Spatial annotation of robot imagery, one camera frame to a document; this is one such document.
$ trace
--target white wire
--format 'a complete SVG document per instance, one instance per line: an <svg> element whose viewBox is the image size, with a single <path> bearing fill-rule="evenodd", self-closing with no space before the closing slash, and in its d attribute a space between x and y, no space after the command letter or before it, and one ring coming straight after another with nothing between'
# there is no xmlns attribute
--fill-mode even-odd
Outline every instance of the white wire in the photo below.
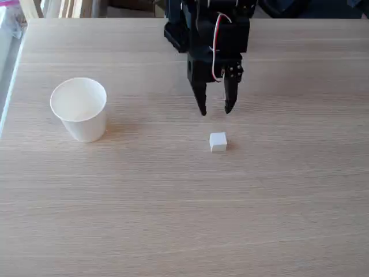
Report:
<svg viewBox="0 0 369 277"><path fill-rule="evenodd" d="M217 81L218 83L220 83L223 79L222 78L217 78L215 76L215 71L214 71L214 68L215 68L215 53L216 53L216 38L217 38L217 33L219 31L219 24L220 24L220 19L222 16L224 16L228 21L229 23L232 23L232 20L224 13L220 13L218 12L218 18L217 18L217 21L215 23L215 28L214 28L214 37L213 37L213 63L212 63L212 75L213 75L213 78L215 81Z"/></svg>

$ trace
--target paper cup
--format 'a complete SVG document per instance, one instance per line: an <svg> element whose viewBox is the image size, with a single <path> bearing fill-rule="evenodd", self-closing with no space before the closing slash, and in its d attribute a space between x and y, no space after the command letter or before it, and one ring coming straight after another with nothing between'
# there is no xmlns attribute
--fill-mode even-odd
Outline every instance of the paper cup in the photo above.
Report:
<svg viewBox="0 0 369 277"><path fill-rule="evenodd" d="M55 88L50 106L76 140L91 143L105 133L106 100L106 91L99 82L73 78Z"/></svg>

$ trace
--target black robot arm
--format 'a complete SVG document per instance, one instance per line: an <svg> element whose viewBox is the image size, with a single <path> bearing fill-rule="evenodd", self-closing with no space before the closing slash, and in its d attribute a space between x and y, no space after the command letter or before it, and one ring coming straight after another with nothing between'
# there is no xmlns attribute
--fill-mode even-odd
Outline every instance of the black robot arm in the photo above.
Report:
<svg viewBox="0 0 369 277"><path fill-rule="evenodd" d="M224 81L225 112L233 109L257 0L167 0L164 36L187 52L187 76L202 115L206 83Z"/></svg>

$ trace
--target wooden table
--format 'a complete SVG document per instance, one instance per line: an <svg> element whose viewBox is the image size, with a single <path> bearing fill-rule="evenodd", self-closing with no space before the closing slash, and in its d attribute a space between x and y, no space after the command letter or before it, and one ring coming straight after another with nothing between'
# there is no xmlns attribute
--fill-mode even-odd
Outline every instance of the wooden table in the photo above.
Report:
<svg viewBox="0 0 369 277"><path fill-rule="evenodd" d="M164 20L31 21L0 142L2 276L367 276L369 21L253 20L201 117ZM74 141L60 82L108 92ZM209 151L211 132L229 149Z"/></svg>

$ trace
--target small white block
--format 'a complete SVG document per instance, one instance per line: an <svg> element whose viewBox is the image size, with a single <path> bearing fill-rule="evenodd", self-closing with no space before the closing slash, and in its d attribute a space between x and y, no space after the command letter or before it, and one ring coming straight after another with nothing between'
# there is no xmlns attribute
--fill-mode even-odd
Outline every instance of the small white block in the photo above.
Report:
<svg viewBox="0 0 369 277"><path fill-rule="evenodd" d="M211 133L209 142L212 152L223 152L227 149L225 133Z"/></svg>

